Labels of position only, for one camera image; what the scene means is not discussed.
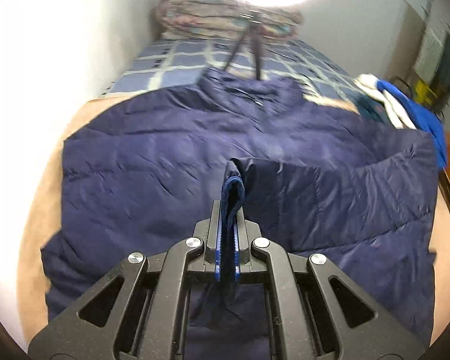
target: navy blue jacket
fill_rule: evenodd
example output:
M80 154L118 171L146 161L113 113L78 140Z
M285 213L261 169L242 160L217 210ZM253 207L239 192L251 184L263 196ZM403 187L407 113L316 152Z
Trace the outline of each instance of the navy blue jacket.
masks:
M225 171L243 178L245 216L266 237L304 256L323 252L428 344L431 137L306 102L291 78L215 69L117 104L65 141L62 227L42 250L49 319L129 253L158 254L191 235ZM242 321L210 329L195 319L187 357L268 358L260 288L240 286L231 305Z

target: metal screw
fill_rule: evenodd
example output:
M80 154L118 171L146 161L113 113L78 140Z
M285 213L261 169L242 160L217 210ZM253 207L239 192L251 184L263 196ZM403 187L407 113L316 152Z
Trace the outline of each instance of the metal screw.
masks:
M130 264L140 264L143 261L143 254L140 252L133 252L130 256L128 256L128 262Z
M202 244L202 240L197 237L190 237L189 239L187 239L185 241L185 243L187 244L187 246L189 248L197 248L198 246L200 246Z
M323 264L325 264L327 262L327 258L323 254L320 254L320 253L312 254L310 259L312 260L312 263L314 263L318 266L322 266Z
M270 241L267 240L267 238L258 237L258 238L255 238L253 240L253 245L255 245L258 248L262 248L263 249L263 248L266 248L267 246L270 245Z

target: white cloth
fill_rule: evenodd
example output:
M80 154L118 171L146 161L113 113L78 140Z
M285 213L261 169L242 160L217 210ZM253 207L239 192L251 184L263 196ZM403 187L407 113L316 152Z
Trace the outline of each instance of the white cloth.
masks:
M406 110L400 102L394 98L388 91L380 92L377 89L378 78L373 74L362 74L355 79L355 85L358 86L372 99L382 103L385 111L395 128L411 128L416 130L415 125L408 117Z

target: blue cloth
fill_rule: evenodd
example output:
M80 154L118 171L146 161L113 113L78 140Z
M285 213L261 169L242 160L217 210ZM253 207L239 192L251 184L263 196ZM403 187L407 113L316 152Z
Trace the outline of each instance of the blue cloth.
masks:
M438 166L440 169L445 169L447 167L447 144L445 142L443 125L438 117L420 104L410 100L398 88L387 81L379 80L377 89L380 92L388 91L404 107L415 127L433 136Z
M196 84L106 110L64 142L62 163L62 227L42 249L50 319L129 253L151 256L192 235L236 176L246 219L266 237L325 253L430 341L438 175L429 134L306 102L292 78L210 68ZM200 324L222 290L194 284L187 357L268 359L261 286L237 286L223 297L230 312L209 308L215 324Z

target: wall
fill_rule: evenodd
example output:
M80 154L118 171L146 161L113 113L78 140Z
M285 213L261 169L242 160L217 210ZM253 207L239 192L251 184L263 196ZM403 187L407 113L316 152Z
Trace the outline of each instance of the wall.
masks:
M0 320L24 346L20 237L66 123L151 41L159 0L0 0Z
M427 0L406 0L422 17ZM324 52L351 75L382 77L400 31L403 0L308 0L300 7L299 37ZM450 25L450 0L434 0L433 17ZM445 112L450 131L450 108Z

